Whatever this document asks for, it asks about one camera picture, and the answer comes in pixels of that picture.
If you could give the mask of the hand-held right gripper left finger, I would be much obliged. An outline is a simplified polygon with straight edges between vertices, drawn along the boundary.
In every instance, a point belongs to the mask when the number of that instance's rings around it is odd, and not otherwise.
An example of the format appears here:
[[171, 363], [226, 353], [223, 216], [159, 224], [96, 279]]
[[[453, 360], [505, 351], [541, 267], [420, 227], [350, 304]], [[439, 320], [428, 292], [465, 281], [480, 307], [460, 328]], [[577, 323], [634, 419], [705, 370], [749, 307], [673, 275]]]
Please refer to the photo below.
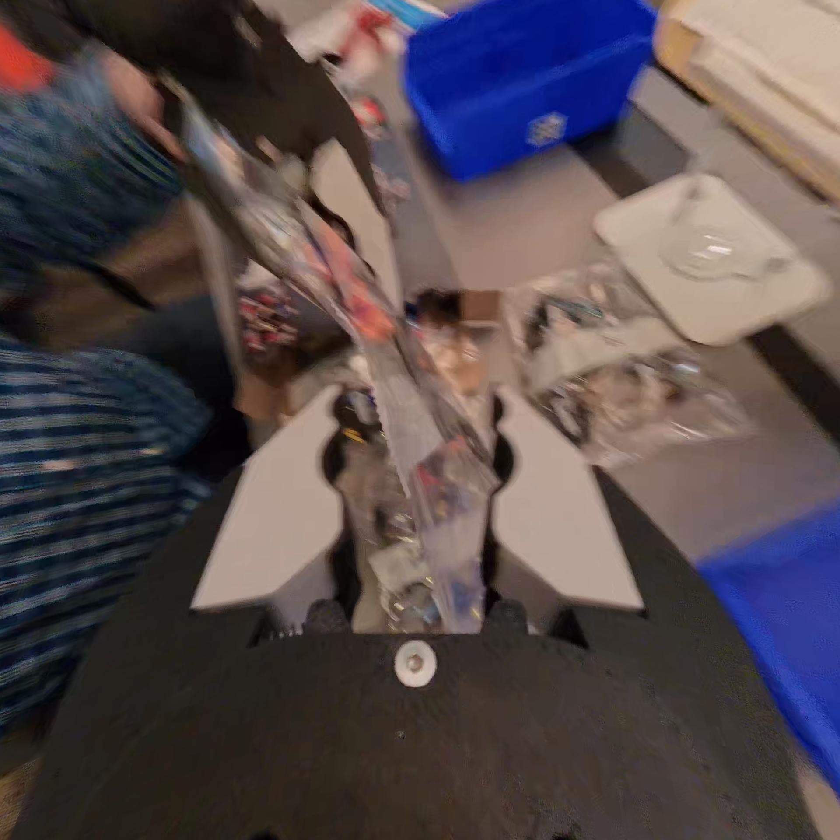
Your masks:
[[194, 612], [307, 614], [320, 600], [354, 612], [360, 577], [343, 499], [324, 465], [340, 431], [341, 394], [326, 386], [245, 462], [195, 588]]

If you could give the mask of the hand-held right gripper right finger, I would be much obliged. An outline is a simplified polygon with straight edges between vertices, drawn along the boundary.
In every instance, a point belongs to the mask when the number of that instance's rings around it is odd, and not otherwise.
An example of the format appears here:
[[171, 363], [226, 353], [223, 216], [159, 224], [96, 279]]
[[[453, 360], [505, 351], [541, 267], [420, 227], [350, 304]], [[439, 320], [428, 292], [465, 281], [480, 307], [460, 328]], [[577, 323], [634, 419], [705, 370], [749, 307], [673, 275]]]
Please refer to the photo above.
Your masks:
[[490, 500], [491, 590], [521, 603], [532, 632], [552, 632], [575, 607], [644, 616], [645, 603], [593, 469], [508, 385], [496, 389]]

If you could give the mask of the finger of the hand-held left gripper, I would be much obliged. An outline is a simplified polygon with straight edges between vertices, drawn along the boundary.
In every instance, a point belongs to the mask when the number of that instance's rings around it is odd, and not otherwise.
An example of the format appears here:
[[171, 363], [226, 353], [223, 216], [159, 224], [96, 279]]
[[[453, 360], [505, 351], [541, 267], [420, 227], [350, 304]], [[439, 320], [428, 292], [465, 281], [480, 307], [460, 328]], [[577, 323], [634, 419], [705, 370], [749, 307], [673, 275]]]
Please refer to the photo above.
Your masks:
[[394, 309], [403, 307], [403, 285], [396, 264], [388, 220], [375, 207], [347, 151], [339, 141], [320, 146], [311, 163], [310, 186], [315, 197], [350, 228], [355, 247], [339, 244], [326, 224], [315, 223], [313, 233], [336, 280], [351, 272], [361, 276], [361, 262], [373, 270], [382, 294]]
[[234, 380], [234, 389], [245, 372], [241, 328], [238, 317], [237, 270], [247, 267], [247, 259], [209, 211], [195, 196], [185, 200], [188, 216], [196, 238], [217, 326], [222, 335], [224, 351]]

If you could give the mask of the clear bag of mixed pieces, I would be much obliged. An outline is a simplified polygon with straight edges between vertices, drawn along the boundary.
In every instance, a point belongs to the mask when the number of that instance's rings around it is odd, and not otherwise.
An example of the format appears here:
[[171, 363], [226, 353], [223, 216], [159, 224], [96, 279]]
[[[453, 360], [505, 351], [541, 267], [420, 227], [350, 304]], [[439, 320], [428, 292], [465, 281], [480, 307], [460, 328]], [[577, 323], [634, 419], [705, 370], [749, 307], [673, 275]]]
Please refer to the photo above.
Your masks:
[[464, 408], [356, 250], [282, 175], [194, 102], [181, 105], [185, 179], [224, 236], [314, 302], [367, 362], [376, 412], [411, 508], [444, 628], [477, 633], [492, 457]]

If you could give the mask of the clear bag of black pieces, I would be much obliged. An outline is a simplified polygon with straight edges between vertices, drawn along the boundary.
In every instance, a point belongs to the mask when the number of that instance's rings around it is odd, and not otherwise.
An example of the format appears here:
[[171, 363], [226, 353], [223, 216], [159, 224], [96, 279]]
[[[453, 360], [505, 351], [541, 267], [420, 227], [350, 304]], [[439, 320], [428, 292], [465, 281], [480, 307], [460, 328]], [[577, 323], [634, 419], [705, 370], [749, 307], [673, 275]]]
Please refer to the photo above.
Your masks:
[[510, 287], [500, 312], [525, 396], [593, 466], [755, 430], [613, 260]]

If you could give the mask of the person's left forearm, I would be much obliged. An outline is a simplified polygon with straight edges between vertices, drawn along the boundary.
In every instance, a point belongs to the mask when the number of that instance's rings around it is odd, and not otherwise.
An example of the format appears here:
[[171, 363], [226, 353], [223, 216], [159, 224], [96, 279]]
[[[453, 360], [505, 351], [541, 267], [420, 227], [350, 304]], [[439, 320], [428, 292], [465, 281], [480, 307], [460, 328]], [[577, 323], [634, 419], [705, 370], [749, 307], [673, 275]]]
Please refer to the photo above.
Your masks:
[[158, 222], [176, 165], [119, 104], [116, 56], [82, 51], [36, 91], [2, 91], [2, 299], [34, 296], [44, 266], [93, 265]]

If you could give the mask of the person's left hand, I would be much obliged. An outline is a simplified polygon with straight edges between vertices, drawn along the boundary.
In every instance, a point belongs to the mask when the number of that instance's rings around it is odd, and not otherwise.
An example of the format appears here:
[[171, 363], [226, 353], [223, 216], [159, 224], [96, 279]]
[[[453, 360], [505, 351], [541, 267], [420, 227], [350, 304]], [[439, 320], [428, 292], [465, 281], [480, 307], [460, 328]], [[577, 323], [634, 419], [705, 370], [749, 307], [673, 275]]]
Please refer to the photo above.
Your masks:
[[99, 63], [117, 107], [164, 152], [176, 161], [186, 161], [179, 141], [163, 125], [164, 100], [150, 77], [109, 49], [101, 52]]

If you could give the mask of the clear bag of red pieces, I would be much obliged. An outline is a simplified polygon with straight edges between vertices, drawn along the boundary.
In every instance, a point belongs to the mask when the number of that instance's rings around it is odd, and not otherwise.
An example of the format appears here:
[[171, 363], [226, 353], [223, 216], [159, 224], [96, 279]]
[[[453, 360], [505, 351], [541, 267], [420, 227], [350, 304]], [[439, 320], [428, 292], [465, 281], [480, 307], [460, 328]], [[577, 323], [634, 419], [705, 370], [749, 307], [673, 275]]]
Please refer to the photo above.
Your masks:
[[285, 281], [238, 287], [238, 322], [246, 358], [267, 361], [282, 350], [300, 348], [312, 303]]

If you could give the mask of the person's plaid shirt torso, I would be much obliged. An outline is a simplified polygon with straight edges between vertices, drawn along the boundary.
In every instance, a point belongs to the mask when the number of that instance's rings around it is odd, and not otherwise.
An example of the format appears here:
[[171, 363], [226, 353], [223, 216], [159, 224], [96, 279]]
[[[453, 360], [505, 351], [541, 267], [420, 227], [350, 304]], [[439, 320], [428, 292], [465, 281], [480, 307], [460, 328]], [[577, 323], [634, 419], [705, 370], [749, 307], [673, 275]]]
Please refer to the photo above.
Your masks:
[[210, 422], [141, 355], [51, 353], [2, 331], [3, 732], [64, 692], [154, 548], [211, 495], [182, 467]]

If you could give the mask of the blue plastic bin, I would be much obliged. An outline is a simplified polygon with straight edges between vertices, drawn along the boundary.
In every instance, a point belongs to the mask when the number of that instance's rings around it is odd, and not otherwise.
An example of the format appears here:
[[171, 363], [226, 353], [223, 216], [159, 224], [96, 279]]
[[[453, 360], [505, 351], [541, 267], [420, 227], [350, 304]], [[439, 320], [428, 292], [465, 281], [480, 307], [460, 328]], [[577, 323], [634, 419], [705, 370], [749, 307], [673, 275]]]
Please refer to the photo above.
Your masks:
[[418, 29], [403, 85], [431, 159], [468, 182], [612, 125], [655, 20], [641, 1], [491, 1]]
[[698, 565], [782, 718], [839, 793], [839, 504]]

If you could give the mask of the orange object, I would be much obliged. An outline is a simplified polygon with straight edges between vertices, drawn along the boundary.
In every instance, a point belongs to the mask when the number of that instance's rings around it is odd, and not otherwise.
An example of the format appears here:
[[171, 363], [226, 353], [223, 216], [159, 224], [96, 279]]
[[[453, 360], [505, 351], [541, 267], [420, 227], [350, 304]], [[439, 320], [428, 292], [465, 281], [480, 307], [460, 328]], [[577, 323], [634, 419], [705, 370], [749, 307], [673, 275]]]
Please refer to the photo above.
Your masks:
[[1, 91], [30, 93], [46, 87], [55, 75], [53, 64], [21, 42], [1, 24]]

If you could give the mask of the white square tray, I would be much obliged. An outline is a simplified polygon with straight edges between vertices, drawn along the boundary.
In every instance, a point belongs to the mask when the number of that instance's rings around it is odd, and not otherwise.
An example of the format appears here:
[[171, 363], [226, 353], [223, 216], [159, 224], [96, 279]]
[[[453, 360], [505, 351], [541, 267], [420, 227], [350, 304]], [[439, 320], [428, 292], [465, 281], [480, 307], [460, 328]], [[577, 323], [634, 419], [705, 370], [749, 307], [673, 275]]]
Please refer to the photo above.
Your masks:
[[[665, 227], [689, 186], [723, 182], [764, 223], [793, 260], [760, 280], [698, 281], [685, 278], [660, 258]], [[832, 293], [825, 272], [766, 218], [714, 175], [676, 175], [601, 210], [594, 231], [666, 321], [693, 343], [719, 347], [761, 332], [822, 305]]]

